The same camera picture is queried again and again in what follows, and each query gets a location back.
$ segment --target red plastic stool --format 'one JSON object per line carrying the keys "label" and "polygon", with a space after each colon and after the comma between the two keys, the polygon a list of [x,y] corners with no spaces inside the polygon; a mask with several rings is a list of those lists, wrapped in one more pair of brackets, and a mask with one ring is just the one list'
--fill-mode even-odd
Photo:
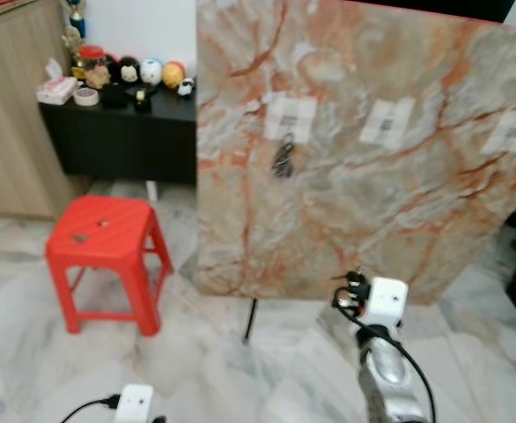
{"label": "red plastic stool", "polygon": [[[147,238],[154,248],[146,248]],[[155,253],[162,262],[153,290],[144,253]],[[135,321],[145,336],[158,332],[158,297],[173,266],[156,214],[145,201],[95,196],[75,200],[48,239],[46,255],[68,332],[79,333],[80,320]],[[82,269],[70,285],[66,271],[72,266]],[[133,314],[76,310],[72,292],[87,267],[110,269],[121,276]]]}

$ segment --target marble tile floor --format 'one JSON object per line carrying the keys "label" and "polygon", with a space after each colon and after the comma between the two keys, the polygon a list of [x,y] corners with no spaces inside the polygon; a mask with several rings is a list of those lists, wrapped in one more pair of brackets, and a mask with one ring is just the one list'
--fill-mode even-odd
{"label": "marble tile floor", "polygon": [[[348,324],[324,301],[260,301],[251,343],[243,345],[250,301],[202,296],[189,280],[195,192],[160,189],[154,206],[179,271],[166,282],[163,328],[154,338],[141,337],[133,323],[85,323],[79,336],[69,335],[42,258],[52,224],[0,219],[0,423],[56,423],[130,382],[151,384],[154,415],[173,423],[366,422]],[[99,182],[92,192],[146,195],[141,182]],[[500,299],[499,276],[510,275],[516,256],[503,250],[504,236],[439,304],[410,306],[404,317],[402,341],[428,375],[441,423],[516,422],[516,311]],[[127,307],[105,271],[88,274],[77,302]],[[416,393],[426,406],[421,386]],[[91,407],[72,422],[112,418]]]}

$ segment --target black stand leg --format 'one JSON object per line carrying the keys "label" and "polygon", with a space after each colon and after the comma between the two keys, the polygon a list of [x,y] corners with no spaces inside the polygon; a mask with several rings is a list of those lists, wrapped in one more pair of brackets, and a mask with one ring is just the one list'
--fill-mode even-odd
{"label": "black stand leg", "polygon": [[250,331],[252,330],[252,323],[254,322],[254,315],[256,314],[257,305],[258,300],[253,298],[252,305],[250,306],[250,314],[248,315],[247,332],[244,334],[244,338],[242,339],[244,344],[248,344],[248,340],[250,339]]}

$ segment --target red jar lid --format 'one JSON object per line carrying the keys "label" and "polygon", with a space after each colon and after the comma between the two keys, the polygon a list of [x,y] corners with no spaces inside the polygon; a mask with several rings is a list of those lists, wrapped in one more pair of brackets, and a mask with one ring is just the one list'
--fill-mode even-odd
{"label": "red jar lid", "polygon": [[80,55],[86,59],[102,59],[103,57],[105,57],[103,48],[101,48],[100,46],[80,46],[80,49],[78,51]]}

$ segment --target tape roll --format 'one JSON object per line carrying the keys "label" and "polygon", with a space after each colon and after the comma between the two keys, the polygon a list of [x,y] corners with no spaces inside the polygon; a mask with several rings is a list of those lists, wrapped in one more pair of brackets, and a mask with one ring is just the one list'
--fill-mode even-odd
{"label": "tape roll", "polygon": [[80,88],[72,95],[74,102],[79,106],[93,106],[100,102],[100,95],[92,88]]}

